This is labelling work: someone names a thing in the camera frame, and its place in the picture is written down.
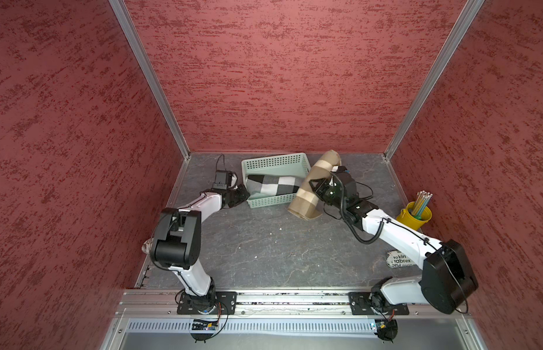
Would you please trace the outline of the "light green plastic basket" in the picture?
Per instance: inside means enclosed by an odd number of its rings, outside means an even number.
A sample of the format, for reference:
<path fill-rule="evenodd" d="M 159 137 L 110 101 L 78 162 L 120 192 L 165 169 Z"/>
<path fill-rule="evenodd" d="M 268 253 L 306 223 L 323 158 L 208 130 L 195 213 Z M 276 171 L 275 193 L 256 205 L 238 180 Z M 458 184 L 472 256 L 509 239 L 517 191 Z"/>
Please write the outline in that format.
<path fill-rule="evenodd" d="M 243 182 L 249 175 L 295 176 L 304 179 L 310 172 L 311 166 L 305 153 L 276 155 L 252 158 L 242 161 Z M 248 199 L 251 209 L 290 204 L 296 193 L 285 195 L 254 195 Z"/>

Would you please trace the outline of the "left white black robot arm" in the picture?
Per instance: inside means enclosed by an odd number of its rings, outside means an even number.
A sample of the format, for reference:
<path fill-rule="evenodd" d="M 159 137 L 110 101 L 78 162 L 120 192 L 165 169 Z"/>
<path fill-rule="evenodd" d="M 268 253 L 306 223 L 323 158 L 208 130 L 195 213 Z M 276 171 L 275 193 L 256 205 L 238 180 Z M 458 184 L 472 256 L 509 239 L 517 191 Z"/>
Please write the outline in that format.
<path fill-rule="evenodd" d="M 201 192 L 185 206 L 163 210 L 151 239 L 145 243 L 153 265 L 179 279 L 184 299 L 194 312 L 211 314 L 217 307 L 215 283 L 199 261 L 202 223 L 222 209 L 239 206 L 249 197 L 245 185 Z"/>

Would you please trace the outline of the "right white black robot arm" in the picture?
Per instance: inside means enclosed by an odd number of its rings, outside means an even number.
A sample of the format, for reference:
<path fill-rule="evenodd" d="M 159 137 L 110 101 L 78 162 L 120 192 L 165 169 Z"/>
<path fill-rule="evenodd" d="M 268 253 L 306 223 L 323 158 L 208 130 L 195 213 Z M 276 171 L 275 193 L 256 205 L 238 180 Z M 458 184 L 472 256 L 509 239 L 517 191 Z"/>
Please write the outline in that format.
<path fill-rule="evenodd" d="M 458 242 L 440 241 L 398 222 L 368 198 L 359 196 L 356 182 L 345 168 L 312 179 L 309 185 L 325 205 L 338 209 L 359 243 L 383 241 L 420 268 L 418 276 L 388 277 L 372 287 L 367 303 L 376 313 L 390 313 L 401 304 L 429 304 L 443 314 L 468 306 L 468 298 L 479 284 Z"/>

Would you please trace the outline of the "brown beige plaid scarf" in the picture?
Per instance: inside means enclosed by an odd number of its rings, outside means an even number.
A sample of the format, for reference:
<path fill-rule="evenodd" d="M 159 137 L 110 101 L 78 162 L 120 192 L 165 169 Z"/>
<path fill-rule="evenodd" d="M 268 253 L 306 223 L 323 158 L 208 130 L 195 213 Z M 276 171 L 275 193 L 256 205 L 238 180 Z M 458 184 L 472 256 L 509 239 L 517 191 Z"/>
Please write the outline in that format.
<path fill-rule="evenodd" d="M 315 188 L 325 179 L 330 179 L 331 171 L 341 164 L 340 154 L 336 151 L 329 150 L 324 153 L 311 167 L 296 196 L 291 201 L 288 211 L 299 219 L 307 221 L 320 217 L 322 214 L 318 210 L 318 205 L 321 199 L 315 193 Z"/>

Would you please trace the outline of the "black white checkered scarf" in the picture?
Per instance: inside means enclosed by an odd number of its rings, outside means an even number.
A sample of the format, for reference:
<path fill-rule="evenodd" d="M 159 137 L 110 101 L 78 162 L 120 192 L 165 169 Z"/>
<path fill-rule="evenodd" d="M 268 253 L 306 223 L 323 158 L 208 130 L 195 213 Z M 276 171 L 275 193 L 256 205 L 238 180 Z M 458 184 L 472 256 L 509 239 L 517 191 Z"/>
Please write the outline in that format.
<path fill-rule="evenodd" d="M 248 175 L 245 187 L 251 195 L 279 196 L 296 193 L 303 178 L 297 176 Z"/>

